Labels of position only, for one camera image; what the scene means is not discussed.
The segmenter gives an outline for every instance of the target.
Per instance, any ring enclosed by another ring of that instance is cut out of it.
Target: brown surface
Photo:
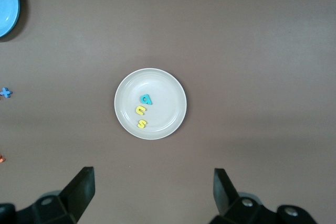
[[[336,0],[23,0],[0,43],[1,202],[18,209],[83,166],[80,223],[208,223],[213,168],[275,210],[336,219]],[[133,137],[113,96],[130,72],[177,77],[173,135]]]

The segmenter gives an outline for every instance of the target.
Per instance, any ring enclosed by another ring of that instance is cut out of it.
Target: blue cross-shaped piece
[[[11,97],[10,94],[13,94],[11,90],[8,90],[8,88],[2,88],[2,92],[0,92],[0,95],[3,95],[5,98]]]

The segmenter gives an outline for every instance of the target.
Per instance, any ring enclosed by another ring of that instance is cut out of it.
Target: table surface
[[[17,209],[94,166],[79,223],[208,223],[215,167],[266,207],[336,219],[336,0],[20,0],[0,38],[1,202]],[[129,134],[114,94],[159,68],[181,127]]]

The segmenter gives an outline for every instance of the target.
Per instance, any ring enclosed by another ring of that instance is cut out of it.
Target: plate rim
[[[155,137],[155,138],[141,137],[141,136],[138,136],[138,135],[132,133],[131,131],[129,131],[129,130],[128,130],[128,129],[121,123],[121,121],[120,121],[120,119],[119,119],[119,117],[118,117],[118,114],[117,114],[117,110],[116,110],[116,103],[117,103],[117,102],[116,102],[116,97],[117,97],[118,91],[121,89],[122,84],[127,80],[127,78],[129,78],[129,76],[132,76],[132,75],[134,75],[134,74],[136,74],[137,72],[140,72],[140,71],[148,71],[148,70],[155,70],[155,71],[164,73],[164,74],[170,76],[171,78],[173,78],[173,80],[175,80],[175,82],[178,84],[178,86],[179,86],[179,87],[181,88],[181,90],[183,91],[183,98],[184,98],[184,99],[183,99],[183,105],[184,105],[184,107],[185,107],[185,110],[184,110],[184,112],[183,112],[182,119],[181,119],[180,123],[176,126],[176,128],[175,128],[172,132],[170,132],[169,134],[166,134],[166,135],[164,135],[164,136],[160,136],[160,137]],[[170,74],[170,73],[168,73],[167,71],[164,71],[164,70],[162,70],[162,69],[158,69],[158,68],[142,68],[142,69],[138,69],[138,70],[136,70],[136,71],[131,72],[130,74],[128,74],[128,75],[127,75],[127,76],[126,76],[126,77],[119,83],[118,88],[117,88],[117,90],[116,90],[116,93],[115,93],[115,95],[114,95],[114,112],[116,113],[116,116],[117,116],[117,119],[118,119],[119,123],[121,124],[121,126],[122,126],[128,133],[130,133],[131,135],[133,135],[133,136],[135,136],[135,137],[144,139],[144,140],[159,140],[159,139],[165,138],[165,137],[167,137],[167,136],[173,134],[173,133],[174,133],[174,132],[181,126],[181,124],[183,123],[183,121],[184,121],[184,119],[185,119],[186,111],[187,111],[187,98],[186,98],[186,94],[185,94],[185,91],[184,91],[184,89],[183,89],[181,83],[180,83],[180,82],[179,82],[179,81],[178,81],[172,74]]]
[[[0,30],[0,38],[8,34],[16,25],[16,22],[19,18],[19,12],[20,12],[20,0],[15,0],[15,3],[12,4],[12,6],[15,6],[15,18],[13,19],[13,22],[11,22],[11,25],[8,26],[7,28],[5,27],[4,32],[1,33]]]

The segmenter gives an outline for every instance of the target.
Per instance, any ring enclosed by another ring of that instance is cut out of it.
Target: plate
[[[19,0],[0,0],[0,37],[15,26],[19,11]]]
[[[156,140],[169,136],[185,117],[187,99],[171,74],[155,68],[139,69],[119,84],[114,109],[132,135]]]

